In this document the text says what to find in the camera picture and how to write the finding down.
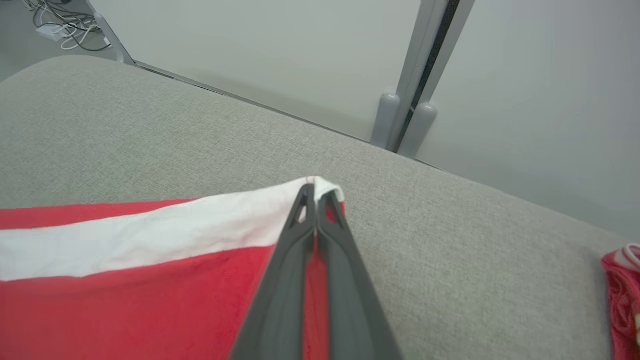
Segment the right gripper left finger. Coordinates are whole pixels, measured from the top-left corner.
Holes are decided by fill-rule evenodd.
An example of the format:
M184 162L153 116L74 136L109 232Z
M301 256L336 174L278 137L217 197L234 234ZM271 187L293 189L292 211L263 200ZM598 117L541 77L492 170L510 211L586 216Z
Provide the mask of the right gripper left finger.
M304 360L306 270L316 227L314 185L304 185L238 331L229 360Z

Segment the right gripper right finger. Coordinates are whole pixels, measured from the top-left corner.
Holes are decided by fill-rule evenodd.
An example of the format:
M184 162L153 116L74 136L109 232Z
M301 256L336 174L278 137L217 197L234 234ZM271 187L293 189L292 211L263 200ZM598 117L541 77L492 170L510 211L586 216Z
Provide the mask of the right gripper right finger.
M335 191L318 201L326 264L329 360L403 360Z

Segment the red shorts white side stripe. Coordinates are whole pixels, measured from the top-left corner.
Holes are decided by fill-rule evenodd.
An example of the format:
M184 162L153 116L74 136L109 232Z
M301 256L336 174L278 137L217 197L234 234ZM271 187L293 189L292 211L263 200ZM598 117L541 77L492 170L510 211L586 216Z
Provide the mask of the red shorts white side stripe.
M0 209L0 360L228 358L306 185Z

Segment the grey fabric sofa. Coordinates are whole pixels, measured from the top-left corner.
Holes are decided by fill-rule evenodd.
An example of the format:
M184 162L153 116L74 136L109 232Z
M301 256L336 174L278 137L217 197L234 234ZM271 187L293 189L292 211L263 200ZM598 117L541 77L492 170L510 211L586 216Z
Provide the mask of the grey fabric sofa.
M0 208L343 188L405 358L610 360L601 258L629 243L365 142L88 55L0 80Z

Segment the grey partition leg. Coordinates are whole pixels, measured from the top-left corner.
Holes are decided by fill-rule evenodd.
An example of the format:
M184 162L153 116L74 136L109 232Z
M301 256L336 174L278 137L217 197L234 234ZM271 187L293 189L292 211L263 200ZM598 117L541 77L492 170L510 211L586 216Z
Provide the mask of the grey partition leg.
M105 38L109 41L110 47L114 50L115 60L119 63L126 64L129 66L136 66L135 61L130 56L124 45L118 39L118 36L115 34L114 30L110 27L108 21L105 17L96 10L94 7L95 0L86 0L88 6L93 12L94 18L100 29L102 30Z

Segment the white power strip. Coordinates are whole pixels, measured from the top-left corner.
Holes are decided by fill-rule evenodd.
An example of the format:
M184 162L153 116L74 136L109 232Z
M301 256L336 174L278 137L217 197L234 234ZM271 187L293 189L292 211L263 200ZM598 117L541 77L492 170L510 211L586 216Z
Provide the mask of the white power strip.
M36 31L42 37L55 41L56 43L67 38L69 35L67 28L59 23L44 23L37 27Z

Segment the grey partition post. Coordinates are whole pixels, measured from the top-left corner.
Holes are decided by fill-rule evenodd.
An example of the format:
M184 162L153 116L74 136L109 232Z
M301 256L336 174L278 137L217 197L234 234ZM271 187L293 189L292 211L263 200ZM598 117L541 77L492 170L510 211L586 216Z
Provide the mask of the grey partition post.
M420 0L394 92L382 94L370 144L414 160L438 116L432 97L476 0Z

